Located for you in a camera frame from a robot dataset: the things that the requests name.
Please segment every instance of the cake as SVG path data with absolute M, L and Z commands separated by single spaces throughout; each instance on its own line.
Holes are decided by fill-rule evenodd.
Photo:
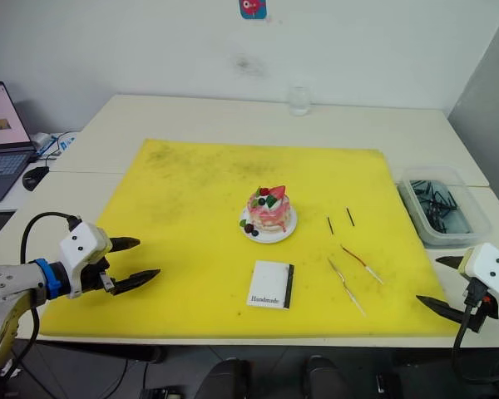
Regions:
M 259 235 L 259 231 L 286 232 L 290 221 L 290 200 L 284 185 L 272 189 L 259 187 L 248 199 L 248 219 L 240 221 L 247 234 Z

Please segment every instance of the clear plastic container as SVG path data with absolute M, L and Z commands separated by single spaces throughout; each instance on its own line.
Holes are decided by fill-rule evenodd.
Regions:
M 458 173 L 449 167 L 405 170 L 398 190 L 427 246 L 466 247 L 484 241 L 492 226 Z

